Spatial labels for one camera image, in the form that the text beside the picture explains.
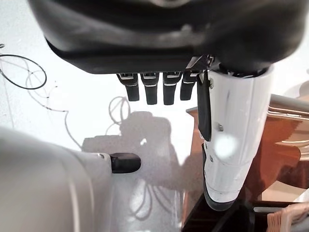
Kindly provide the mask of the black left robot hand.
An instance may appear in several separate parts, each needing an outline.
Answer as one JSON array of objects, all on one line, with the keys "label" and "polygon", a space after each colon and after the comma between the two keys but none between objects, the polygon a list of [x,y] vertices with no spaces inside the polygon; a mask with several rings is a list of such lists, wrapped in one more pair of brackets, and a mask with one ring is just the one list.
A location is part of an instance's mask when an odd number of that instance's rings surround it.
[{"label": "black left robot hand", "polygon": [[92,74],[116,74],[128,99],[163,75],[164,103],[197,84],[204,195],[225,211],[257,153],[273,64],[303,38],[306,0],[31,0],[51,50]]}]

